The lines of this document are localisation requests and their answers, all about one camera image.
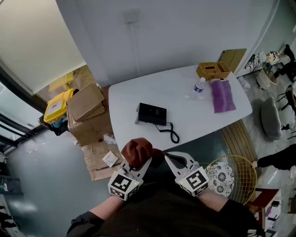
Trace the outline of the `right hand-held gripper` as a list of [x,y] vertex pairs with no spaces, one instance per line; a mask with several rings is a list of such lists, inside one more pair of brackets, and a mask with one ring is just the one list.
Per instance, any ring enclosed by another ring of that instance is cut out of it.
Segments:
[[[184,152],[169,151],[165,154],[165,160],[176,178],[175,181],[181,189],[196,197],[209,188],[209,178],[203,167],[193,159],[191,155]],[[189,174],[184,175],[185,168],[189,169]]]

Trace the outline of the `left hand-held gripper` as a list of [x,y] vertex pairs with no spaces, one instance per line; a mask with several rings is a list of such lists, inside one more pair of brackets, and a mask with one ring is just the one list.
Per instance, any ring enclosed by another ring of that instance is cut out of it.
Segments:
[[109,193],[121,200],[127,201],[143,184],[143,177],[147,172],[152,157],[150,157],[139,169],[129,165],[126,159],[120,164],[118,171],[114,171],[109,183]]

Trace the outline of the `black device with cable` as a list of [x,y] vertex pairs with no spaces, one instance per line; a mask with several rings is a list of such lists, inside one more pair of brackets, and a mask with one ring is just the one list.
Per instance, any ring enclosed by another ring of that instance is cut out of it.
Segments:
[[149,104],[139,103],[136,111],[138,115],[135,124],[139,122],[165,126],[167,124],[167,110]]

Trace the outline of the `person's left forearm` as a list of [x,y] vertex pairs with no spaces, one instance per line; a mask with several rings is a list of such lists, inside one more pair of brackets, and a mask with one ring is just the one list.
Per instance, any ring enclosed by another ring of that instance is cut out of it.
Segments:
[[104,202],[91,209],[89,212],[106,221],[118,210],[120,210],[124,203],[124,200],[116,196],[110,196]]

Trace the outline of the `person's right forearm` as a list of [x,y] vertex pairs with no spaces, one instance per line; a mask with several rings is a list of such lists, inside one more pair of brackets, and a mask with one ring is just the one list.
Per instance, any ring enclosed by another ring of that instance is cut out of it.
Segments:
[[228,198],[225,198],[209,188],[207,188],[205,191],[201,192],[197,198],[208,208],[219,212],[227,203]]

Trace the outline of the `black white floral cushion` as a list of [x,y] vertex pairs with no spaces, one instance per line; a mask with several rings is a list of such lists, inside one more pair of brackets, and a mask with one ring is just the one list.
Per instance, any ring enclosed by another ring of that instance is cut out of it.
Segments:
[[209,178],[209,189],[213,192],[228,197],[234,188],[234,173],[225,162],[215,162],[205,169]]

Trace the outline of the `large cardboard box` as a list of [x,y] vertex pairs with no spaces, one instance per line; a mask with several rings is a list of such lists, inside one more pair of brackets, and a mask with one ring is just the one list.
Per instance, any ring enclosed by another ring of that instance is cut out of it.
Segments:
[[67,111],[68,130],[81,146],[89,145],[104,138],[104,134],[113,135],[109,111],[82,122],[75,121]]

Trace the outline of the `wooden slat board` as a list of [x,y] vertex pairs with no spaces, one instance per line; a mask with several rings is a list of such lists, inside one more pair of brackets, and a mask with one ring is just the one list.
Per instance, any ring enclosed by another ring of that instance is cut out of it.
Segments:
[[231,155],[238,155],[250,162],[258,160],[253,143],[242,119],[221,128],[222,136]]

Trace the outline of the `red wooden stool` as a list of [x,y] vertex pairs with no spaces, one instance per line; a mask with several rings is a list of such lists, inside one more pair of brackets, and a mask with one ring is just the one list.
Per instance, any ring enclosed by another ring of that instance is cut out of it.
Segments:
[[272,229],[281,214],[281,190],[256,188],[246,203],[264,231]]

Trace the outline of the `yellow plastic bin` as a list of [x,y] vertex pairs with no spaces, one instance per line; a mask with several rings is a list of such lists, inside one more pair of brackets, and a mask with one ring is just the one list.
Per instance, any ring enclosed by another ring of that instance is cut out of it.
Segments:
[[67,101],[73,96],[74,89],[63,92],[53,99],[48,104],[44,114],[44,122],[51,123],[58,121],[67,113]]

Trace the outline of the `woven wicker tissue basket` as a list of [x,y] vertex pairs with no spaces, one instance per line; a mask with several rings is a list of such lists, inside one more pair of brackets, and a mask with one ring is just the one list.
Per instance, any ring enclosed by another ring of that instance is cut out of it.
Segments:
[[213,79],[225,79],[231,70],[225,62],[204,62],[198,65],[196,70],[199,78],[205,78],[206,81]]

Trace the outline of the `grey padded seat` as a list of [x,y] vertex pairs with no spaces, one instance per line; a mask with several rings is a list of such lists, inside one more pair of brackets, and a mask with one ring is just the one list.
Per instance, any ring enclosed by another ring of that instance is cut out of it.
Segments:
[[260,109],[263,130],[267,137],[279,140],[282,137],[281,122],[273,97],[267,98]]

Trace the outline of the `white plastic bag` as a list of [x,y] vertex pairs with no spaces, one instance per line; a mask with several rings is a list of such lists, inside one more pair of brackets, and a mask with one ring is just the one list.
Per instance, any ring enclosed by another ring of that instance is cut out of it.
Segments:
[[243,76],[238,77],[237,80],[239,81],[239,83],[241,84],[245,92],[248,91],[249,88],[251,87],[250,84],[244,79]]

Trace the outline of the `flat cardboard sheet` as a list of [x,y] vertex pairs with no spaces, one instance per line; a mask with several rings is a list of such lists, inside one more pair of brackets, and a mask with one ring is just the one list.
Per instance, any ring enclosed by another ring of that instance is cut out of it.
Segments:
[[243,56],[245,55],[246,49],[232,49],[224,50],[220,56],[219,61],[225,62],[232,73],[235,73],[238,68]]

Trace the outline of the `dark window frame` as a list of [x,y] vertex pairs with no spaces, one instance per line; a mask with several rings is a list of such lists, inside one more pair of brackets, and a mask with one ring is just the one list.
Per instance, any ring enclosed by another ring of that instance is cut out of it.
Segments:
[[39,119],[45,109],[46,102],[0,60],[0,152],[8,153],[43,131]]

